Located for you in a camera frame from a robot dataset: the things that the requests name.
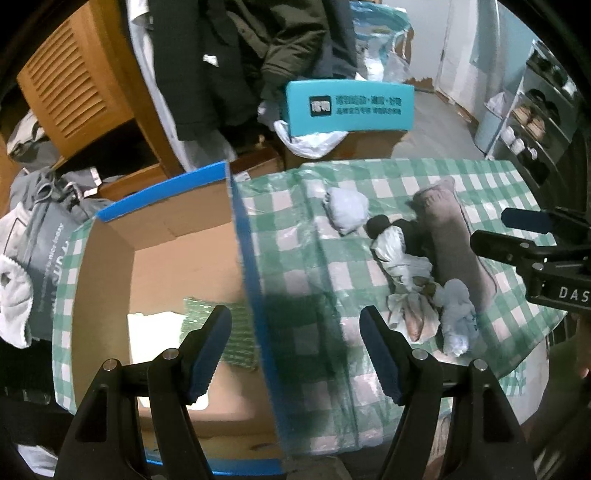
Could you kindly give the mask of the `grey fleece garment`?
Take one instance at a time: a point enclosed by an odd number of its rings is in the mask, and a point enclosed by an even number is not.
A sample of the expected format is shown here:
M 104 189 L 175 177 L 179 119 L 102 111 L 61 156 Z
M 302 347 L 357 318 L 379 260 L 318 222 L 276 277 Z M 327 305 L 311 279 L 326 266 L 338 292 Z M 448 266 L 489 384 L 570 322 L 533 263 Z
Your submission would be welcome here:
M 411 202 L 420 227 L 433 246 L 436 279 L 441 285 L 461 280 L 478 314 L 484 313 L 497 293 L 494 276 L 473 252 L 471 227 L 458 199 L 455 181 L 445 177 L 417 192 Z

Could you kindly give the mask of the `dark green knit cloth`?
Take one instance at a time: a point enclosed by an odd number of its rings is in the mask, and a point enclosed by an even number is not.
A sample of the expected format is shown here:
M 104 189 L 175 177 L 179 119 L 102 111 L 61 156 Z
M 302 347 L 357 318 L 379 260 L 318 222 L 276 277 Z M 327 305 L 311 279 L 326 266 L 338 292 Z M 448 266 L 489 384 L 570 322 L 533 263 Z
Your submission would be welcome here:
M 181 323 L 180 342 L 183 342 L 191 331 L 204 326 L 215 307 L 212 302 L 193 297 L 185 297 L 183 304 L 184 319 Z M 231 313 L 232 328 L 221 358 L 229 365 L 254 371 L 259 367 L 259 348 L 256 346 L 252 312 L 245 302 L 229 303 L 226 306 Z

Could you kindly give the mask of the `white patterned cloth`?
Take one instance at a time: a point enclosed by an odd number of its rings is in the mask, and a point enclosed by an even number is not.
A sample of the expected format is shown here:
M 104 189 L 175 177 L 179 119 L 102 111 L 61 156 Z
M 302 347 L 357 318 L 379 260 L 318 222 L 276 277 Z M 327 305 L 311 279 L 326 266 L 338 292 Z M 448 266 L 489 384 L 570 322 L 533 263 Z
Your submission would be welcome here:
M 430 340 L 440 325 L 439 312 L 433 303 L 438 284 L 432 275 L 431 261 L 408 254 L 404 233 L 395 225 L 377 237 L 372 250 L 393 283 L 392 293 L 387 297 L 389 327 L 403 334 L 410 343 Z

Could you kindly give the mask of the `blue-rimmed cardboard box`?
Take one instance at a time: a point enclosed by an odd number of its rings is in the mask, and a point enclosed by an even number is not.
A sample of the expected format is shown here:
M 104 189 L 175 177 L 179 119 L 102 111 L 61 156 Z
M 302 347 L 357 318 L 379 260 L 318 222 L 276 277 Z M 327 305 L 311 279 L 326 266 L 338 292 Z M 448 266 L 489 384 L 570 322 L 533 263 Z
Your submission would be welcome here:
M 224 162 L 115 202 L 71 234 L 53 326 L 57 403 L 75 411 L 100 367 L 132 363 L 128 314 L 181 314 L 185 297 L 260 310 L 245 205 Z M 256 371 L 219 362 L 189 408 L 215 477 L 283 478 L 270 375 L 267 360 Z

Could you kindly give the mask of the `light blue knit sock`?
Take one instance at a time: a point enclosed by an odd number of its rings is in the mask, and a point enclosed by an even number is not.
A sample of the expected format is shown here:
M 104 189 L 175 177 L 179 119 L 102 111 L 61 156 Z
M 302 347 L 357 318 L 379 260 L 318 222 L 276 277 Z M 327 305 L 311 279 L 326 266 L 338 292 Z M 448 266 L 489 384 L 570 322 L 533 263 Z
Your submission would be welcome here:
M 369 219 L 369 199 L 356 190 L 331 187 L 325 192 L 329 221 L 342 236 L 356 231 Z

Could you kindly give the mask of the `light green cloth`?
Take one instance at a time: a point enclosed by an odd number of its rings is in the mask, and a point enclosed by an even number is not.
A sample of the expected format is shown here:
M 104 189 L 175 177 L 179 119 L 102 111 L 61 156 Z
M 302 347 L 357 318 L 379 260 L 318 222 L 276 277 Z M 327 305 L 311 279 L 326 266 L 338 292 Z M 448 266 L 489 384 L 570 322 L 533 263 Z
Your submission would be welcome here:
M 184 315 L 172 311 L 128 314 L 131 362 L 149 362 L 166 349 L 178 348 L 185 336 L 184 321 Z

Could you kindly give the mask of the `white light-blue sock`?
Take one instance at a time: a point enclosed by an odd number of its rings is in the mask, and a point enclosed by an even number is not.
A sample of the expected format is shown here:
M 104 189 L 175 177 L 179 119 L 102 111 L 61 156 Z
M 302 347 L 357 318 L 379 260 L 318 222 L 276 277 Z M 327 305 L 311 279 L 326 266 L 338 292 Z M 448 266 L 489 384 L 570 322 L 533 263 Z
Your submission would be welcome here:
M 453 357 L 468 353 L 479 335 L 468 287 L 460 279 L 450 279 L 444 286 L 437 286 L 433 302 L 440 310 L 444 353 Z

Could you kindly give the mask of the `shoe rack with shoes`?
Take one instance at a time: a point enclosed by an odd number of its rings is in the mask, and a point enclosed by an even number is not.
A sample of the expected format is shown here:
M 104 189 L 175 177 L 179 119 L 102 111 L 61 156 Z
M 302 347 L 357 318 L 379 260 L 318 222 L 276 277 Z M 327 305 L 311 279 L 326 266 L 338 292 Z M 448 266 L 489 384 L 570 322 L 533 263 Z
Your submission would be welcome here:
M 558 163 L 572 142 L 580 103 L 567 70 L 542 41 L 533 41 L 490 155 L 516 162 L 538 187 L 552 175 L 562 180 Z

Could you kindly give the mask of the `black sock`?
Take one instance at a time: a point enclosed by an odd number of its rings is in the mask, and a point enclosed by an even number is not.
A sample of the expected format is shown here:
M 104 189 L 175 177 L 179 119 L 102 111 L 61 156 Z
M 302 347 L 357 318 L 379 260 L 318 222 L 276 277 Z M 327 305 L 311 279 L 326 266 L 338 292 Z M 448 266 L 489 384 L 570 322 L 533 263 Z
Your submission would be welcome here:
M 375 240 L 388 227 L 397 227 L 401 237 L 401 245 L 406 254 L 417 257 L 435 259 L 433 241 L 431 236 L 416 220 L 397 219 L 391 221 L 386 215 L 377 215 L 369 219 L 366 231 L 370 239 Z

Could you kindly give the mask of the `light blue bin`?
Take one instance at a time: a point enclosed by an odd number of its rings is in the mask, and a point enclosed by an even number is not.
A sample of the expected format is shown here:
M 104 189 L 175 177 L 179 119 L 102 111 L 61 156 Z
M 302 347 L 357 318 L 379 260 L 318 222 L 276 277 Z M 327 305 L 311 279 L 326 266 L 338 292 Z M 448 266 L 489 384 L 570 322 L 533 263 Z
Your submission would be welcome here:
M 487 154 L 499 131 L 506 112 L 506 93 L 504 91 L 491 97 L 484 104 L 484 113 L 474 137 L 476 147 Z

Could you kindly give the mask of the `green checkered tablecloth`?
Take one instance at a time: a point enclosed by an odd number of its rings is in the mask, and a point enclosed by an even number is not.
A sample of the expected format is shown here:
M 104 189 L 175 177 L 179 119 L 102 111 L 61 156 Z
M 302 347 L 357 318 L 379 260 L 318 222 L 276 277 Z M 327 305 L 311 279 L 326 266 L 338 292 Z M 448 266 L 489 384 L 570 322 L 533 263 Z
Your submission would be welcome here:
M 259 283 L 253 313 L 259 361 L 280 415 L 287 455 L 325 455 L 379 445 L 401 409 L 381 390 L 359 330 L 363 307 L 387 311 L 391 288 L 363 231 L 342 236 L 325 213 L 331 187 L 356 190 L 370 213 L 410 219 L 420 190 L 452 177 L 472 230 L 503 232 L 509 207 L 537 200 L 508 161 L 398 159 L 318 162 L 236 182 L 245 205 Z

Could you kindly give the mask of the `brown cardboard box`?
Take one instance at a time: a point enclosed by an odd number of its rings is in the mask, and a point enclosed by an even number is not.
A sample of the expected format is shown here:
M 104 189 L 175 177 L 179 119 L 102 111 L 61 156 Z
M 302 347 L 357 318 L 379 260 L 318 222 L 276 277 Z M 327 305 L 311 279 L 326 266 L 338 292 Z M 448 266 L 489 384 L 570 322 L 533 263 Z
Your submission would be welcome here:
M 285 149 L 284 168 L 297 168 L 307 162 L 389 158 L 394 146 L 407 136 L 405 131 L 352 132 L 335 149 L 318 159 L 307 159 Z

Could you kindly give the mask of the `grey printed bag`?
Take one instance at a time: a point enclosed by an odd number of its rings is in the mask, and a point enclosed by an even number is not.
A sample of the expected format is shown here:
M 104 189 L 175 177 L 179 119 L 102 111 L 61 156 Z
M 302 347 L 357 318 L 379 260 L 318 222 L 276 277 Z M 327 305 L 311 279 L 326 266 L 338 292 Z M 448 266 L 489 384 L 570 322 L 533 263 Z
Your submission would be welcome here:
M 97 196 L 102 180 L 93 167 L 59 176 L 49 167 L 21 170 L 10 187 L 7 255 L 28 273 L 33 287 L 27 322 L 32 338 L 52 337 L 56 290 L 71 234 L 110 204 Z

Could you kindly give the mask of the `teal shoe box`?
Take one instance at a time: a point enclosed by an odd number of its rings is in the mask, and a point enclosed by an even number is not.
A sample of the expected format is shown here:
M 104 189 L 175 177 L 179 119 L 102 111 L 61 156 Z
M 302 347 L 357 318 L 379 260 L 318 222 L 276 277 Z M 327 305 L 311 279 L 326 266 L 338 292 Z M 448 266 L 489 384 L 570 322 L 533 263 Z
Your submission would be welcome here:
M 333 131 L 409 131 L 414 127 L 412 85 L 363 80 L 301 80 L 287 84 L 290 135 Z

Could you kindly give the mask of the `blue white plastic bag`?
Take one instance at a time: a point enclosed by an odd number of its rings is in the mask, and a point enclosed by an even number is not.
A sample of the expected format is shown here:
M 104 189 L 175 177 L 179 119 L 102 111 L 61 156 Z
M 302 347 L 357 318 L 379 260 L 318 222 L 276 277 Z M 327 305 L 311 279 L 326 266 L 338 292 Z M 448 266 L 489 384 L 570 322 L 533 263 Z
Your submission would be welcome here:
M 408 83 L 413 30 L 407 11 L 370 1 L 349 5 L 356 35 L 356 79 Z

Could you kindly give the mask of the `dark hanging jackets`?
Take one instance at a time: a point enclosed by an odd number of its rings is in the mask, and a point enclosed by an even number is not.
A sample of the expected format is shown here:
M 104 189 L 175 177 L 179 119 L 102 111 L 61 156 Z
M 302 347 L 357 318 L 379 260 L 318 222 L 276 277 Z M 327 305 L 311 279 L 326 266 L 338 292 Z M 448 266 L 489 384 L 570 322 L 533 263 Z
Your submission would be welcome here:
M 232 146 L 256 138 L 257 108 L 287 84 L 352 79 L 348 1 L 151 1 L 155 80 L 181 141 L 213 131 Z

